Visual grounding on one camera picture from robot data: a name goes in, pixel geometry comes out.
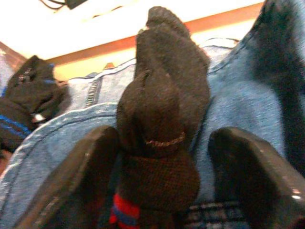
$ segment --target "denim fabric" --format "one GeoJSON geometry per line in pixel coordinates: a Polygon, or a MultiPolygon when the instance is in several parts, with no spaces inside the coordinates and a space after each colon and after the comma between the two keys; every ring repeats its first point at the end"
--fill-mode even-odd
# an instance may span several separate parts
{"type": "Polygon", "coordinates": [[[305,1],[267,0],[249,33],[209,69],[212,102],[193,149],[201,176],[197,203],[214,201],[207,146],[211,132],[224,126],[267,140],[305,175],[304,66],[305,1]]]}
{"type": "Polygon", "coordinates": [[[135,63],[132,59],[100,74],[91,73],[84,78],[69,80],[68,93],[57,115],[94,104],[118,102],[125,87],[133,80],[135,63]]]}
{"type": "Polygon", "coordinates": [[[4,55],[0,53],[0,96],[2,96],[9,79],[13,74],[13,70],[5,62],[4,55]]]}
{"type": "MultiPolygon", "coordinates": [[[[196,203],[215,201],[214,173],[207,144],[210,133],[223,126],[244,128],[269,141],[304,175],[304,33],[303,0],[267,0],[245,38],[228,55],[222,53],[226,57],[219,64],[212,63],[208,73],[212,100],[191,148],[201,176],[196,203]]],[[[121,71],[120,77],[125,75],[123,71],[126,69],[121,71]]],[[[0,180],[0,228],[12,227],[45,177],[85,133],[99,125],[115,127],[116,102],[121,95],[119,93],[132,80],[133,70],[130,69],[128,79],[118,77],[113,83],[114,88],[119,90],[118,94],[110,95],[114,89],[111,86],[103,88],[102,80],[99,93],[96,91],[98,86],[86,89],[91,95],[86,95],[83,100],[72,98],[75,101],[71,103],[73,107],[68,106],[64,111],[101,101],[106,103],[71,111],[51,120],[32,133],[16,150],[0,180]],[[77,101],[81,101],[78,106],[74,105],[77,101]]],[[[109,77],[109,83],[105,85],[112,85],[111,74],[117,75],[101,74],[109,77]]],[[[93,82],[93,79],[99,79],[99,76],[85,81],[93,82]]],[[[197,227],[248,228],[244,222],[221,225],[204,222],[197,227]]]]}
{"type": "Polygon", "coordinates": [[[40,126],[15,151],[0,181],[0,228],[12,228],[39,186],[92,128],[116,123],[116,103],[71,111],[40,126]]]}
{"type": "Polygon", "coordinates": [[[235,201],[192,206],[184,220],[185,229],[246,229],[249,228],[235,201]]]}
{"type": "Polygon", "coordinates": [[[229,38],[210,38],[199,47],[203,49],[210,58],[210,68],[218,65],[237,45],[238,41],[229,38]]]}

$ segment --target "blue jeans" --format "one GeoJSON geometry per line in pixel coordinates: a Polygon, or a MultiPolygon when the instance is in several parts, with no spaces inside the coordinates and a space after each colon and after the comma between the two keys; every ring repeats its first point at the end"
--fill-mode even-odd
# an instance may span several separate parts
{"type": "MultiPolygon", "coordinates": [[[[240,127],[269,141],[304,175],[304,9],[303,0],[267,0],[243,40],[220,63],[212,63],[208,73],[212,100],[190,148],[201,177],[197,204],[217,201],[207,144],[210,133],[223,126],[240,127]]],[[[103,77],[107,76],[109,83],[104,84],[102,79],[100,86],[86,89],[89,93],[86,98],[76,91],[75,96],[82,102],[76,105],[73,103],[76,99],[72,98],[70,105],[74,107],[67,105],[62,112],[88,108],[70,111],[49,121],[16,150],[0,180],[0,228],[9,229],[14,225],[43,180],[88,131],[100,125],[115,127],[116,105],[132,80],[134,64],[127,62],[119,72],[105,74],[103,77]],[[118,74],[119,83],[103,88],[112,85],[118,74]]],[[[201,206],[196,210],[196,215],[201,217],[190,224],[190,228],[215,226],[209,219],[200,220],[204,218],[205,209],[201,206]]],[[[225,223],[222,227],[248,228],[246,223],[238,222],[225,223]]]]}
{"type": "Polygon", "coordinates": [[[4,55],[0,53],[0,96],[3,94],[7,82],[14,74],[10,66],[5,62],[4,55]]]}

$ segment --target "blue stripe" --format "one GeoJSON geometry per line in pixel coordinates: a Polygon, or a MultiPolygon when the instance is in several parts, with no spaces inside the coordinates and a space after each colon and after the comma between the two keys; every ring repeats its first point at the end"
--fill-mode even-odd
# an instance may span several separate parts
{"type": "Polygon", "coordinates": [[[32,133],[32,131],[30,131],[25,125],[22,125],[21,123],[15,122],[13,120],[10,120],[9,118],[3,116],[0,114],[0,120],[5,121],[8,124],[13,124],[17,127],[19,127],[21,130],[23,130],[24,133],[26,133],[27,135],[29,135],[30,133],[32,133]]]}
{"type": "Polygon", "coordinates": [[[44,80],[45,83],[48,83],[48,84],[52,84],[52,83],[56,83],[55,80],[44,80]]]}
{"type": "Polygon", "coordinates": [[[11,132],[12,134],[14,134],[14,135],[17,135],[17,136],[22,137],[22,138],[25,138],[25,137],[26,137],[26,135],[24,135],[23,133],[21,133],[21,132],[15,130],[15,129],[14,129],[13,127],[11,127],[11,126],[8,126],[8,125],[5,125],[5,124],[1,124],[1,123],[0,123],[0,126],[1,126],[2,128],[4,128],[4,129],[7,129],[8,131],[10,131],[10,132],[11,132]]]}
{"type": "Polygon", "coordinates": [[[4,96],[4,95],[5,95],[5,91],[6,91],[6,87],[3,88],[3,91],[2,91],[1,96],[4,96]]]}
{"type": "Polygon", "coordinates": [[[117,216],[117,218],[119,219],[120,222],[122,222],[123,224],[127,225],[127,226],[137,226],[138,222],[135,218],[131,217],[131,216],[127,216],[125,215],[123,212],[121,212],[117,206],[113,206],[113,212],[114,214],[117,216]]]}

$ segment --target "jeans seam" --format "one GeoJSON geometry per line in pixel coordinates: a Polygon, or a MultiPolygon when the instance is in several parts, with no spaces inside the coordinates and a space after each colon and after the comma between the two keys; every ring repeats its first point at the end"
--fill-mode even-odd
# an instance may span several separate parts
{"type": "Polygon", "coordinates": [[[101,77],[100,80],[97,82],[97,86],[96,86],[95,95],[94,95],[92,105],[96,105],[99,101],[101,88],[103,86],[103,79],[104,79],[104,77],[101,77]]]}
{"type": "Polygon", "coordinates": [[[257,18],[257,21],[254,23],[252,29],[248,32],[248,34],[241,40],[241,42],[239,43],[240,47],[237,47],[236,50],[233,48],[232,51],[234,52],[234,54],[228,56],[227,58],[225,58],[225,60],[223,60],[221,63],[217,64],[215,67],[213,67],[211,69],[211,71],[209,71],[208,73],[215,73],[221,69],[223,69],[225,66],[229,65],[232,61],[234,61],[234,59],[236,58],[236,55],[243,49],[245,49],[248,45],[248,42],[254,38],[256,36],[256,34],[259,32],[259,30],[261,29],[261,25],[264,23],[263,22],[263,16],[269,14],[270,11],[268,12],[264,12],[263,10],[261,10],[260,15],[257,18]]]}
{"type": "MultiPolygon", "coordinates": [[[[131,67],[131,66],[134,66],[135,63],[132,62],[132,63],[130,63],[130,64],[124,66],[122,69],[119,69],[119,70],[116,70],[116,71],[115,71],[116,68],[119,68],[119,67],[121,67],[121,66],[127,64],[128,62],[133,61],[133,60],[134,60],[134,58],[132,58],[132,59],[130,59],[130,60],[128,60],[128,61],[126,61],[126,62],[120,64],[119,66],[114,67],[114,68],[105,69],[105,70],[103,70],[101,73],[97,74],[96,76],[94,76],[93,78],[90,78],[90,79],[97,80],[97,79],[100,79],[101,77],[104,77],[105,75],[113,75],[113,74],[119,73],[119,72],[125,70],[126,68],[129,68],[129,67],[131,67]],[[104,73],[104,74],[103,74],[103,72],[104,72],[104,71],[107,71],[107,70],[108,70],[108,71],[109,71],[109,70],[113,70],[114,72],[111,72],[111,73],[104,73]]],[[[75,78],[71,78],[70,80],[74,80],[74,79],[84,79],[84,80],[86,80],[85,77],[75,77],[75,78]]]]}
{"type": "Polygon", "coordinates": [[[88,90],[87,94],[87,99],[86,99],[86,104],[85,108],[92,106],[97,103],[98,100],[98,91],[100,91],[102,81],[103,81],[103,76],[94,80],[88,90]]]}

